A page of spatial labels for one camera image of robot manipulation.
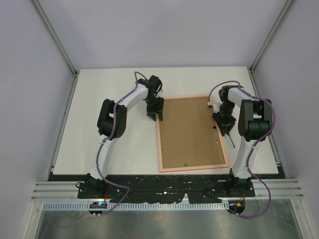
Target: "white wall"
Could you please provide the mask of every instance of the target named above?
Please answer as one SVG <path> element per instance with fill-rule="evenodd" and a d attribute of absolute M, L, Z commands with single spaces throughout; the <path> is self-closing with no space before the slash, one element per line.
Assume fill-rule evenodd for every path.
<path fill-rule="evenodd" d="M 19 239 L 72 76 L 27 0 L 0 2 L 0 237 Z"/>
<path fill-rule="evenodd" d="M 285 0 L 39 0 L 77 69 L 251 65 Z"/>
<path fill-rule="evenodd" d="M 297 177 L 319 225 L 319 1 L 296 1 L 256 71 L 277 109 L 284 166 Z"/>

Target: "cork board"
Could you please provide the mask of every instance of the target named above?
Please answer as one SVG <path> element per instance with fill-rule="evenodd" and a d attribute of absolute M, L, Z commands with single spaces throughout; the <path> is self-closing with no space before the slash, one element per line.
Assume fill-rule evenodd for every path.
<path fill-rule="evenodd" d="M 229 166 L 207 96 L 165 99 L 163 118 L 157 120 L 160 172 Z"/>

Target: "cable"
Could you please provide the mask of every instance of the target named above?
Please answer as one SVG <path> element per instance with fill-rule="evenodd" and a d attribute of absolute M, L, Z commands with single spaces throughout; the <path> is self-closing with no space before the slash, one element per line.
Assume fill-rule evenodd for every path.
<path fill-rule="evenodd" d="M 215 86 L 215 87 L 210 91 L 209 96 L 208 96 L 208 101 L 210 101 L 210 96 L 211 96 L 211 93 L 213 92 L 213 90 L 215 90 L 218 86 L 221 86 L 221 85 L 223 85 L 223 84 L 230 83 L 230 82 L 237 83 L 237 84 L 238 84 L 238 89 L 239 89 L 241 92 L 243 92 L 245 95 L 247 95 L 248 97 L 251 97 L 252 99 L 260 100 L 260 101 L 266 103 L 266 104 L 270 107 L 271 112 L 272 112 L 272 114 L 273 114 L 273 123 L 272 123 L 272 125 L 271 125 L 269 131 L 268 131 L 267 133 L 265 133 L 263 136 L 261 136 L 261 137 L 253 144 L 253 146 L 252 146 L 252 148 L 251 148 L 251 150 L 250 150 L 250 152 L 249 152 L 249 154 L 248 154 L 248 156 L 247 156 L 247 161 L 246 161 L 247 171 L 250 173 L 250 175 L 251 175 L 252 177 L 254 177 L 255 179 L 257 179 L 259 182 L 261 182 L 261 183 L 265 186 L 265 188 L 266 188 L 267 191 L 268 191 L 269 200 L 268 200 L 268 204 L 267 204 L 265 210 L 264 210 L 262 213 L 260 213 L 260 214 L 258 214 L 258 215 L 256 215 L 256 216 L 246 216 L 246 215 L 241 215 L 241 214 L 238 214 L 238 216 L 241 217 L 241 218 L 246 218 L 246 219 L 256 219 L 256 218 L 259 218 L 259 217 L 265 215 L 265 214 L 269 211 L 270 205 L 271 205 L 271 192 L 270 192 L 270 189 L 269 189 L 269 187 L 267 186 L 267 184 L 266 184 L 261 178 L 259 178 L 257 175 L 255 175 L 255 174 L 250 170 L 250 168 L 249 168 L 249 160 L 250 160 L 251 155 L 253 154 L 253 151 L 254 151 L 256 145 L 257 145 L 260 141 L 262 141 L 263 139 L 265 139 L 267 136 L 269 136 L 269 135 L 271 134 L 272 130 L 274 129 L 274 127 L 275 127 L 275 125 L 276 125 L 277 117 L 276 117 L 275 109 L 274 109 L 274 107 L 270 104 L 270 102 L 268 102 L 267 100 L 265 100 L 265 99 L 263 99 L 263 98 L 256 97 L 256 96 L 252 96 L 251 94 L 249 94 L 248 92 L 246 92 L 246 91 L 243 89 L 243 87 L 240 85 L 240 83 L 239 83 L 238 81 L 226 81 L 226 82 L 223 82 L 223 83 L 218 84 L 217 86 Z"/>
<path fill-rule="evenodd" d="M 135 87 L 134 87 L 134 89 L 132 89 L 130 92 L 128 92 L 125 96 L 123 96 L 121 99 L 119 99 L 119 100 L 114 104 L 114 107 L 113 107 L 113 128 L 112 128 L 112 132 L 111 132 L 111 134 L 110 134 L 109 137 L 105 137 L 105 138 L 102 140 L 101 145 L 100 145 L 99 150 L 98 150 L 98 153 L 97 153 L 97 155 L 96 155 L 96 161 L 95 161 L 95 163 L 96 163 L 96 169 L 97 169 L 98 174 L 100 175 L 100 177 L 101 177 L 105 182 L 107 182 L 107 183 L 109 183 L 109 184 L 111 184 L 111 185 L 113 185 L 113 186 L 116 186 L 116 187 L 119 187 L 119 188 L 125 188 L 125 189 L 127 190 L 126 193 L 124 194 L 124 196 L 118 201 L 117 204 L 115 204 L 110 210 L 107 210 L 107 211 L 103 212 L 101 215 L 105 215 L 105 214 L 108 214 L 108 213 L 110 213 L 111 211 L 113 211 L 121 202 L 123 202 L 123 200 L 127 197 L 127 195 L 128 195 L 129 192 L 130 192 L 130 188 L 129 188 L 128 186 L 123 186 L 123 185 L 120 185 L 120 184 L 113 183 L 113 182 L 107 180 L 106 177 L 104 177 L 104 176 L 102 175 L 102 172 L 101 172 L 100 167 L 99 167 L 99 157 L 100 157 L 100 153 L 101 153 L 102 147 L 103 147 L 103 145 L 105 144 L 106 140 L 108 140 L 109 138 L 112 138 L 113 135 L 114 135 L 115 127 L 116 127 L 116 107 L 117 107 L 117 105 L 118 105 L 119 103 L 121 103 L 125 98 L 127 98 L 128 96 L 130 96 L 133 92 L 135 92 L 135 90 L 136 90 L 137 87 L 138 87 L 138 84 L 139 84 L 139 83 L 138 83 L 137 74 L 141 75 L 142 77 L 144 77 L 144 78 L 147 80 L 147 78 L 146 78 L 142 73 L 137 72 L 137 71 L 134 72 L 134 75 L 135 75 Z"/>
<path fill-rule="evenodd" d="M 224 84 L 227 84 L 227 83 L 231 83 L 231 82 L 237 83 L 237 84 L 238 84 L 238 88 L 240 87 L 240 83 L 239 83 L 238 81 L 225 81 L 225 82 L 223 82 L 223 83 L 220 83 L 220 84 L 218 84 L 217 86 L 215 86 L 215 87 L 209 92 L 208 102 L 210 102 L 211 93 L 212 93 L 217 87 L 219 87 L 219 86 L 221 86 L 221 85 L 224 85 Z"/>
<path fill-rule="evenodd" d="M 111 184 L 111 185 L 113 185 L 113 186 L 116 186 L 116 187 L 119 187 L 119 188 L 125 188 L 125 189 L 127 190 L 126 193 L 125 193 L 125 195 L 118 201 L 118 203 L 117 203 L 115 206 L 113 206 L 113 207 L 112 207 L 110 210 L 108 210 L 108 211 L 104 211 L 101 215 L 105 215 L 105 214 L 108 214 L 108 213 L 110 213 L 111 211 L 113 211 L 121 202 L 123 202 L 123 200 L 127 197 L 127 195 L 129 194 L 129 191 L 130 191 L 130 188 L 129 188 L 129 187 L 123 186 L 123 185 L 119 185 L 119 184 L 116 184 L 116 183 L 113 183 L 113 182 L 107 180 L 107 179 L 102 175 L 102 172 L 101 172 L 100 167 L 99 167 L 99 156 L 100 156 L 101 149 L 102 149 L 103 145 L 105 144 L 106 140 L 109 139 L 109 138 L 112 138 L 113 135 L 114 135 L 115 126 L 116 126 L 116 107 L 117 107 L 117 105 L 118 105 L 119 103 L 121 103 L 121 102 L 122 102 L 125 98 L 127 98 L 129 95 L 131 95 L 131 94 L 137 89 L 137 87 L 138 87 L 138 84 L 139 84 L 139 83 L 138 83 L 137 74 L 138 74 L 138 75 L 141 75 L 144 79 L 147 80 L 147 78 L 146 78 L 142 73 L 140 73 L 140 72 L 138 72 L 138 71 L 135 71 L 135 72 L 134 72 L 134 76 L 135 76 L 135 87 L 134 87 L 133 90 L 131 90 L 129 93 L 127 93 L 124 97 L 122 97 L 121 99 L 119 99 L 119 100 L 114 104 L 114 108 L 113 108 L 113 128 L 112 128 L 112 132 L 111 132 L 111 134 L 110 134 L 109 137 L 105 137 L 105 138 L 102 140 L 101 145 L 100 145 L 99 150 L 98 150 L 97 155 L 96 155 L 96 169 L 97 169 L 97 171 L 98 171 L 100 177 L 101 177 L 105 182 L 107 182 L 107 183 L 109 183 L 109 184 Z M 48 222 L 48 225 L 49 225 L 49 224 L 53 224 L 55 227 L 58 227 L 58 228 L 70 228 L 70 227 L 74 226 L 75 224 L 77 224 L 77 223 L 83 221 L 84 219 L 86 219 L 86 218 L 88 218 L 88 217 L 90 217 L 90 215 L 87 215 L 87 216 L 85 216 L 85 217 L 83 217 L 83 218 L 81 218 L 81 219 L 75 221 L 74 223 L 72 223 L 72 224 L 70 224 L 70 225 L 60 226 L 60 225 L 55 225 L 55 224 L 52 222 L 52 219 L 53 219 L 53 216 L 52 216 L 52 217 L 50 218 L 49 222 Z M 41 239 L 44 238 L 44 235 L 45 235 L 46 231 L 48 230 L 48 225 L 47 225 L 47 226 L 45 227 L 45 229 L 43 230 Z"/>

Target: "white table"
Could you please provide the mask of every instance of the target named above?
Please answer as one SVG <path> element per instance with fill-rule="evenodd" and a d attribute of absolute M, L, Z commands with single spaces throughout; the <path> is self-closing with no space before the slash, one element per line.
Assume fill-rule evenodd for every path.
<path fill-rule="evenodd" d="M 130 68 L 81 70 L 67 118 L 54 174 L 86 174 L 98 150 L 96 126 L 104 99 L 115 99 L 131 90 L 134 71 L 147 78 L 158 76 L 163 82 L 163 97 L 208 95 L 218 83 L 236 80 L 251 94 L 253 87 L 246 67 Z M 218 90 L 213 100 L 218 101 Z M 238 119 L 239 108 L 233 115 Z M 224 137 L 230 166 L 236 160 L 240 145 L 237 124 L 231 131 L 234 149 Z M 252 171 L 277 174 L 276 162 L 267 139 L 260 147 Z M 146 116 L 146 103 L 133 107 L 127 117 L 124 135 L 115 145 L 108 174 L 227 174 L 229 168 L 159 173 L 155 122 Z"/>

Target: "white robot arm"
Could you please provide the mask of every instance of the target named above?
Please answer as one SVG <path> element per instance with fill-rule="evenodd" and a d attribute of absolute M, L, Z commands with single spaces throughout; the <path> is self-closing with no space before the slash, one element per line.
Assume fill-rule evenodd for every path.
<path fill-rule="evenodd" d="M 253 145 L 271 128 L 271 109 L 263 101 L 253 99 L 243 93 L 238 86 L 222 87 L 219 91 L 219 96 L 222 105 L 213 104 L 212 106 L 215 111 L 213 118 L 221 129 L 222 135 L 229 134 L 235 125 L 236 119 L 232 116 L 234 106 L 237 105 L 240 108 L 238 131 L 241 135 L 241 142 L 231 173 L 234 178 L 250 178 L 251 174 L 247 169 L 252 167 L 256 153 L 263 140 L 255 145 L 255 147 Z M 247 167 L 247 157 L 252 147 L 254 147 L 254 150 L 249 159 L 249 167 Z"/>
<path fill-rule="evenodd" d="M 116 122 L 112 138 L 110 138 L 110 135 L 113 129 L 114 118 L 111 114 L 113 114 L 115 102 L 118 102 L 121 98 L 116 101 L 108 99 L 104 100 L 97 126 L 100 133 L 100 144 L 103 140 L 107 139 L 99 154 L 99 166 L 102 175 L 105 177 L 107 176 L 107 169 L 114 145 L 126 129 L 127 112 L 133 106 L 144 100 L 147 103 L 147 116 L 156 121 L 156 114 L 158 114 L 159 119 L 163 120 L 162 111 L 164 99 L 157 97 L 158 92 L 161 90 L 161 86 L 161 80 L 156 76 L 151 76 L 149 80 L 138 80 L 138 85 L 135 91 L 129 94 L 116 106 Z M 93 178 L 101 179 L 97 171 L 96 162 L 93 163 L 90 174 Z"/>

